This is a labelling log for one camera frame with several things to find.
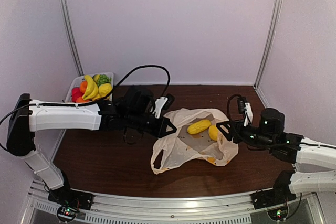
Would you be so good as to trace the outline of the cream printed plastic bag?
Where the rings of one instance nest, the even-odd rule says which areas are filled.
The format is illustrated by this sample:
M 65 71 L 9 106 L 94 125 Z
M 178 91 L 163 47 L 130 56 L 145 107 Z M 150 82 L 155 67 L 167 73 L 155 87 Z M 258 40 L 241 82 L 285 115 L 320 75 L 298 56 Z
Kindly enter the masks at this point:
M 152 172 L 156 175 L 178 168 L 194 159 L 207 161 L 214 166 L 226 166 L 237 154 L 237 144 L 228 141 L 222 133 L 213 141 L 208 129 L 191 135 L 188 126 L 201 120 L 210 120 L 211 125 L 228 121 L 218 109 L 179 109 L 165 114 L 176 126 L 176 133 L 158 139 L 153 145 L 150 160 Z

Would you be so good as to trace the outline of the large yellow toy lemon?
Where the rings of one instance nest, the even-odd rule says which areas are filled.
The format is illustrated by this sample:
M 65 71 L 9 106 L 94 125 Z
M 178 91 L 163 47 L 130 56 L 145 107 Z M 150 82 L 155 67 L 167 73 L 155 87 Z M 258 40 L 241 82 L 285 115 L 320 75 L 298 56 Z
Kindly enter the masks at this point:
M 109 94 L 112 91 L 112 89 L 113 86 L 110 83 L 104 83 L 98 86 L 98 92 L 102 98 L 105 97 L 107 94 Z

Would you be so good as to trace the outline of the green toy grape bunch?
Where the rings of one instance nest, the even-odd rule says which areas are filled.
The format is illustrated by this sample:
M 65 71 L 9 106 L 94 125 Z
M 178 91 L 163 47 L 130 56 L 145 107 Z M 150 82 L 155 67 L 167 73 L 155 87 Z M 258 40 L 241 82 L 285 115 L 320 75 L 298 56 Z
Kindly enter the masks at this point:
M 112 78 L 108 77 L 106 74 L 101 74 L 97 80 L 97 86 L 101 86 L 103 84 L 111 83 Z

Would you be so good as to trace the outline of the yellow toy banana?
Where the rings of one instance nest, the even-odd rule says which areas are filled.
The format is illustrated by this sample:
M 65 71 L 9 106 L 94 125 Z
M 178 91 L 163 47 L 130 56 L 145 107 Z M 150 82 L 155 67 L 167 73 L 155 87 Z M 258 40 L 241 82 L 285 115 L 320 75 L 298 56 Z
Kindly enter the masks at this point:
M 87 81 L 88 85 L 85 93 L 82 96 L 82 99 L 86 102 L 88 102 L 89 100 L 95 101 L 97 99 L 100 99 L 101 96 L 98 92 L 98 86 L 94 82 L 93 78 L 89 75 L 85 75 L 85 80 Z

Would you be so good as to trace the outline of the orange toy fruit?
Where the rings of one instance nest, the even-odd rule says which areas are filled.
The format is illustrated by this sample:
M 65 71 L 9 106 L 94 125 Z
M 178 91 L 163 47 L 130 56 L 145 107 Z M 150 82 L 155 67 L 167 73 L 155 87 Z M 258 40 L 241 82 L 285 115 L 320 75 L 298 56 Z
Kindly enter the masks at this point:
M 79 86 L 79 91 L 80 91 L 82 94 L 85 93 L 85 91 L 86 91 L 86 89 L 87 89 L 87 85 L 88 85 L 87 81 L 83 81 L 83 82 L 80 84 L 80 86 Z

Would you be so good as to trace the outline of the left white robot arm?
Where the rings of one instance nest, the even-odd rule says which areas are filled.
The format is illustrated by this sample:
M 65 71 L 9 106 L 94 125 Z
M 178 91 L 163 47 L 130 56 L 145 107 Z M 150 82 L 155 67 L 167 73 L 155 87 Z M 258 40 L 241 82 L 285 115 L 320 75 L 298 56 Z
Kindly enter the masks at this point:
M 162 116 L 174 102 L 171 94 L 154 98 L 153 93 L 131 86 L 125 96 L 112 102 L 97 100 L 88 103 L 51 103 L 32 100 L 22 94 L 15 109 L 4 118 L 9 120 L 5 151 L 21 157 L 46 184 L 56 201 L 71 205 L 76 197 L 69 180 L 34 143 L 35 132 L 53 129 L 90 131 L 137 130 L 162 138 L 176 133 L 170 119 Z

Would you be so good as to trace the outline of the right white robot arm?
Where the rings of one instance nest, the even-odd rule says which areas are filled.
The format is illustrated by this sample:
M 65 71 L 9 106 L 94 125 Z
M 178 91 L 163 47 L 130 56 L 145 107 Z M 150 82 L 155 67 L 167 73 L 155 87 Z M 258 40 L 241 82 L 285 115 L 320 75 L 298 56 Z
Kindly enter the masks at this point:
M 228 141 L 267 150 L 295 170 L 282 171 L 271 189 L 251 195 L 255 208 L 295 200 L 299 194 L 335 191 L 335 146 L 284 131 L 285 116 L 273 108 L 262 110 L 259 125 L 248 120 L 217 123 Z

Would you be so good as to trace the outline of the yellow green toy fruit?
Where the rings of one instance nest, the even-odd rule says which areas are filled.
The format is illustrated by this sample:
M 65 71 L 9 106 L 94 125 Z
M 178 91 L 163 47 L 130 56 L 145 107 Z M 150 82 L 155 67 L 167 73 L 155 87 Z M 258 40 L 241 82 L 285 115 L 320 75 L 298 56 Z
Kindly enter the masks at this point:
M 96 75 L 94 75 L 93 76 L 93 80 L 94 80 L 94 82 L 98 82 L 98 80 L 99 80 L 99 78 L 100 78 L 100 74 L 96 74 Z

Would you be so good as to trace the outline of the yellow toy mango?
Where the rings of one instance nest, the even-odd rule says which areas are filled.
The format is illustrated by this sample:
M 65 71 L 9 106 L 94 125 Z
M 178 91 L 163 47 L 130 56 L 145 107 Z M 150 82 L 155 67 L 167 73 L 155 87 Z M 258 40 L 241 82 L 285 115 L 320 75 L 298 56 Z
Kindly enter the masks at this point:
M 218 134 L 219 134 L 219 130 L 215 125 L 211 125 L 208 128 L 208 135 L 212 141 L 217 142 Z

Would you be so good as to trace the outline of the yellow toy starfruit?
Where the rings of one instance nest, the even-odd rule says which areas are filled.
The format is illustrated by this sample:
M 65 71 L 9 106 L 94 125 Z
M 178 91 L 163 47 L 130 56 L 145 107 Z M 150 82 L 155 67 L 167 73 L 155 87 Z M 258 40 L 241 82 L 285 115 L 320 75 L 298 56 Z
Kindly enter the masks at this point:
M 200 132 L 203 132 L 204 130 L 208 129 L 211 126 L 211 121 L 210 120 L 200 120 L 198 122 L 195 122 L 191 124 L 187 128 L 187 133 L 190 135 L 198 134 Z

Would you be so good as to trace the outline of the white perforated plastic basket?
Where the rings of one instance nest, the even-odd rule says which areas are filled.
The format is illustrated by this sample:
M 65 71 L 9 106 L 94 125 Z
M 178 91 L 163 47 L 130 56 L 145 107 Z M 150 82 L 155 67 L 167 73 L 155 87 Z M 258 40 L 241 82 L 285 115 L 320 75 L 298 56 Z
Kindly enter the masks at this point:
M 112 95 L 107 96 L 113 90 L 113 72 L 89 74 L 75 78 L 68 90 L 65 102 L 86 103 L 101 98 L 111 100 Z

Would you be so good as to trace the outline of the left round circuit board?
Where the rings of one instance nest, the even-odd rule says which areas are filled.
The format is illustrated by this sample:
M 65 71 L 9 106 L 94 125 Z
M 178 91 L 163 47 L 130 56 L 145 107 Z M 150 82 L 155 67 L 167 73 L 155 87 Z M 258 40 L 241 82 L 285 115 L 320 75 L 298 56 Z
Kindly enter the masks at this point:
M 56 217 L 62 222 L 73 221 L 78 214 L 78 211 L 66 206 L 60 206 L 56 211 Z

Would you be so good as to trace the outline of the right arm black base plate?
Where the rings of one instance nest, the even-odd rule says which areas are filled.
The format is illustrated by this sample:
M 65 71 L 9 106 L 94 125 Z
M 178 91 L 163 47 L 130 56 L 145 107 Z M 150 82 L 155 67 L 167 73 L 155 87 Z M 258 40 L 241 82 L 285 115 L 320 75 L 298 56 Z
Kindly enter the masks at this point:
M 286 189 L 258 190 L 250 195 L 255 209 L 269 208 L 295 200 L 297 196 Z

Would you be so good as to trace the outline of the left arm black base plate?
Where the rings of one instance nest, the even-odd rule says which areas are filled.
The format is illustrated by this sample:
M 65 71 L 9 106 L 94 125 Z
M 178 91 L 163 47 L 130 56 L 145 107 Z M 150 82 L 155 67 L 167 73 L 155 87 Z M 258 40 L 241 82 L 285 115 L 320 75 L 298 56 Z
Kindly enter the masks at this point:
M 73 209 L 90 210 L 93 194 L 71 189 L 70 191 L 51 190 L 48 200 Z

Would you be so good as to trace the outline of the right aluminium frame post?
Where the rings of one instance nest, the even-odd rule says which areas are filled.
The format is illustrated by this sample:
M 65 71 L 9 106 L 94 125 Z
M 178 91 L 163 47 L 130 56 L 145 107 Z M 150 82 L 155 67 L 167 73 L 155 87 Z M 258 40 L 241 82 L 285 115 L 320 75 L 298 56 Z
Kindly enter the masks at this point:
M 270 24 L 269 24 L 266 43 L 265 43 L 262 59 L 261 59 L 260 65 L 259 65 L 258 73 L 257 73 L 257 76 L 256 76 L 256 80 L 255 80 L 255 83 L 254 83 L 255 90 L 259 89 L 262 77 L 263 77 L 264 72 L 266 70 L 267 61 L 268 61 L 268 58 L 270 56 L 271 49 L 272 49 L 272 44 L 273 44 L 275 34 L 276 34 L 276 27 L 277 27 L 277 24 L 278 24 L 278 21 L 279 21 L 282 4 L 283 4 L 283 0 L 274 0 L 274 5 L 273 5 L 273 9 L 272 9 L 272 15 L 271 15 L 271 20 L 270 20 Z

